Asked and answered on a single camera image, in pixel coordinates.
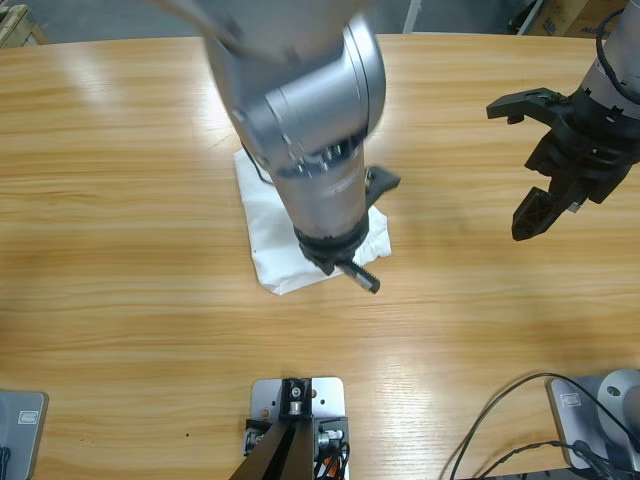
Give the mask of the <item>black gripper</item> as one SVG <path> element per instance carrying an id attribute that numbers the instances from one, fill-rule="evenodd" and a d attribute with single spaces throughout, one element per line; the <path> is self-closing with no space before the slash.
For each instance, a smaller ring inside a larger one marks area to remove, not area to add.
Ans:
<path id="1" fill-rule="evenodd" d="M 368 230 L 368 227 L 354 227 L 345 235 L 326 238 L 313 238 L 298 229 L 294 233 L 303 256 L 325 275 L 339 268 L 361 288 L 376 294 L 380 289 L 380 280 L 354 260 L 356 250 L 366 239 Z"/>
<path id="2" fill-rule="evenodd" d="M 601 204 L 639 162 L 639 122 L 607 109 L 585 92 L 538 92 L 534 119 L 548 125 L 525 166 L 550 179 L 532 187 L 516 208 L 511 234 L 524 241 L 545 233 L 566 210 Z"/>

